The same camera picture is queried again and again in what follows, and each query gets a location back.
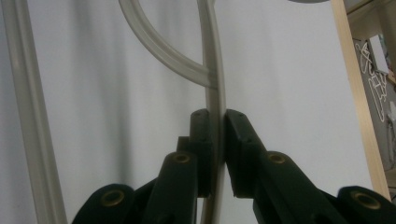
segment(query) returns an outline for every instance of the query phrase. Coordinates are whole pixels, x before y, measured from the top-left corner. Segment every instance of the white backdrop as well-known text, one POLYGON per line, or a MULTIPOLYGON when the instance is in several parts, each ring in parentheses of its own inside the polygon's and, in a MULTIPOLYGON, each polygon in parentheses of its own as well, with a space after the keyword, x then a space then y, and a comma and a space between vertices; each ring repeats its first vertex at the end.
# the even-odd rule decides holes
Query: white backdrop
MULTIPOLYGON (((195 1, 142 0, 176 49, 201 62, 195 1)), ((138 42, 118 1, 29 0, 68 221, 97 189, 134 189, 160 171, 204 88, 138 42)), ((331 194, 371 188, 330 2, 218 0, 227 107, 249 117, 269 150, 290 155, 331 194)), ((35 223, 4 24, 0 18, 0 220, 35 223)), ((226 175, 221 223, 255 223, 226 175)))

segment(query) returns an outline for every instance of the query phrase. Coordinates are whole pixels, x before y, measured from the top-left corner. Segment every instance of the transparent tubing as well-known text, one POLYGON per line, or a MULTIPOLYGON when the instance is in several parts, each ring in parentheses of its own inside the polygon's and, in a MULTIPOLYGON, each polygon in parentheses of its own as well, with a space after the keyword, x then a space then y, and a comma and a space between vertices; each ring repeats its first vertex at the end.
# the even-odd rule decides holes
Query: transparent tubing
POLYGON ((210 112, 214 142, 212 195, 204 200, 202 223, 219 223, 219 208, 224 176, 225 89, 219 32, 214 1, 198 0, 203 40, 204 64, 200 65, 167 44, 149 23, 137 0, 120 0, 125 19, 142 44, 177 74, 206 87, 206 107, 210 112))
POLYGON ((120 6, 134 34, 154 57, 198 85, 213 89, 217 87, 213 71, 182 55, 163 40, 149 23, 138 0, 120 0, 120 6))
POLYGON ((2 8, 37 222, 64 224, 64 200, 50 139, 29 9, 26 0, 2 0, 2 8))
POLYGON ((224 115, 226 111, 225 85, 222 67, 219 29, 214 0, 197 0, 201 20, 204 66, 216 71, 217 88, 206 88, 206 107, 210 112, 212 127, 213 163, 212 195, 204 200, 201 223, 219 223, 224 178, 224 115))

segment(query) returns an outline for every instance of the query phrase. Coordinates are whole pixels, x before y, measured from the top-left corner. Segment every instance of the brass screw insert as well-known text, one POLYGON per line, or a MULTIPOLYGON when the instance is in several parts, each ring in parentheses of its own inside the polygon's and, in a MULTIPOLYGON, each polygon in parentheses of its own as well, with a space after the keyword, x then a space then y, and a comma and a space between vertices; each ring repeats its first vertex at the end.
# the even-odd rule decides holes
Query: brass screw insert
POLYGON ((119 189, 113 189, 106 192, 100 199, 100 204, 104 207, 112 207, 123 201, 125 198, 124 192, 119 189))
POLYGON ((286 159, 285 159, 283 156, 281 156, 281 155, 276 155, 276 154, 270 154, 270 155, 268 156, 268 159, 269 159, 271 162, 274 162, 274 163, 277 163, 277 164, 282 164, 282 163, 284 163, 284 162, 286 161, 286 159))
POLYGON ((377 210, 381 208, 381 203, 377 199, 373 198, 368 194, 361 193, 358 191, 352 191, 350 194, 352 198, 356 202, 358 202, 361 206, 364 206, 372 210, 377 210))
POLYGON ((188 156, 187 154, 183 154, 183 153, 177 153, 174 157, 173 157, 174 161, 178 162, 178 163, 187 163, 190 161, 190 156, 188 156))

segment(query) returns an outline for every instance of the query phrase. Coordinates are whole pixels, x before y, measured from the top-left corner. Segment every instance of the wooden frame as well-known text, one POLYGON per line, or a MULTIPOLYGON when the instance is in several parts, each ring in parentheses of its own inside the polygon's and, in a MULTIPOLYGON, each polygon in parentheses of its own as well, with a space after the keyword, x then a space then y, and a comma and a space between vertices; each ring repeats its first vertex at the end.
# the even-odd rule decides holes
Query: wooden frame
POLYGON ((352 34, 349 28, 344 1, 331 0, 331 3, 341 49, 346 63, 349 84, 352 89, 358 121, 361 128, 361 138, 373 184, 373 190, 390 199, 388 184, 375 138, 373 122, 361 80, 361 71, 359 69, 358 60, 353 47, 352 34))

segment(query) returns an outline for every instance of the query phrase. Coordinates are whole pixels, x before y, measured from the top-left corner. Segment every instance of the vertical pipe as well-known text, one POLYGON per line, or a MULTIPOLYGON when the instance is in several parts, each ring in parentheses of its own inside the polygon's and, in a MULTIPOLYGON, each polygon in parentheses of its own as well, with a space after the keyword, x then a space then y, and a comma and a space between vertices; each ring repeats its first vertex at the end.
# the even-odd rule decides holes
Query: vertical pipe
POLYGON ((26 0, 2 0, 21 130, 39 224, 66 223, 26 0))
POLYGON ((206 88, 206 107, 210 112, 213 139, 212 195, 204 200, 201 223, 219 223, 224 179, 224 115, 225 85, 219 42, 219 29, 216 21, 214 0, 198 0, 203 42, 204 66, 215 71, 216 89, 206 88))

